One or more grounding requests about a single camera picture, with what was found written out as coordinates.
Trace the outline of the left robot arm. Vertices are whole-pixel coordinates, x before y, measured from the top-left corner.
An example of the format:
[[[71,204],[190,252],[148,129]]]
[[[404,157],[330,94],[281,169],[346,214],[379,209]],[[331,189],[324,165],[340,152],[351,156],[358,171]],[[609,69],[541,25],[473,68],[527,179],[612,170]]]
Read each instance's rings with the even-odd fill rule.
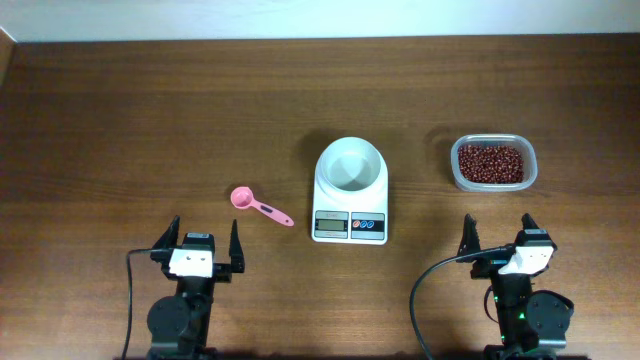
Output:
[[[214,289],[245,271],[238,224],[232,223],[228,263],[215,261],[215,238],[208,233],[188,232],[178,240],[180,218],[175,217],[151,248],[150,259],[161,265],[176,291],[156,301],[147,315],[151,334],[148,359],[215,359],[207,346]]]

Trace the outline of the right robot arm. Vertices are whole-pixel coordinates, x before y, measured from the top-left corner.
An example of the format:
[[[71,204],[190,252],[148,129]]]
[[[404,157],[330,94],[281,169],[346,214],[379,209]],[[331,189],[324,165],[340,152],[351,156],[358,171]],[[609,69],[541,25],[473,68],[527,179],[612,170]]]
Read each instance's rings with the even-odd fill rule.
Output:
[[[476,221],[464,218],[458,249],[461,263],[470,263],[470,277],[491,281],[492,297],[501,334],[499,345],[483,350],[485,359],[555,359],[567,345],[566,332],[574,303],[549,290],[533,289],[534,277],[545,272],[557,250],[548,232],[529,214],[513,243],[483,250]]]

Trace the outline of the pink measuring scoop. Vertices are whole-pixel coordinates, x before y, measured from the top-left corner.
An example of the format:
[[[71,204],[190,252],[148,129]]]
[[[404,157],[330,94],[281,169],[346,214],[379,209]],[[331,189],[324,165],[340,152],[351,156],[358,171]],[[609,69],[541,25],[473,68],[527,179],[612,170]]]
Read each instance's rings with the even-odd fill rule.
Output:
[[[256,209],[266,217],[286,227],[293,227],[294,220],[284,212],[255,199],[253,191],[246,186],[236,187],[230,195],[232,205],[241,210]]]

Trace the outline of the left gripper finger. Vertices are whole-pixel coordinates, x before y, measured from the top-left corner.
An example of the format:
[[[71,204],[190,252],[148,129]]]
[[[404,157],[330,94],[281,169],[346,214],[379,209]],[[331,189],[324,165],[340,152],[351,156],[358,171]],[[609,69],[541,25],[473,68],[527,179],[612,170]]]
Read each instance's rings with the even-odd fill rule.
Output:
[[[152,250],[171,250],[177,246],[178,233],[180,225],[180,216],[176,215],[167,230],[151,247]]]
[[[234,219],[230,233],[229,258],[232,273],[245,272],[244,252],[239,239],[238,223]]]

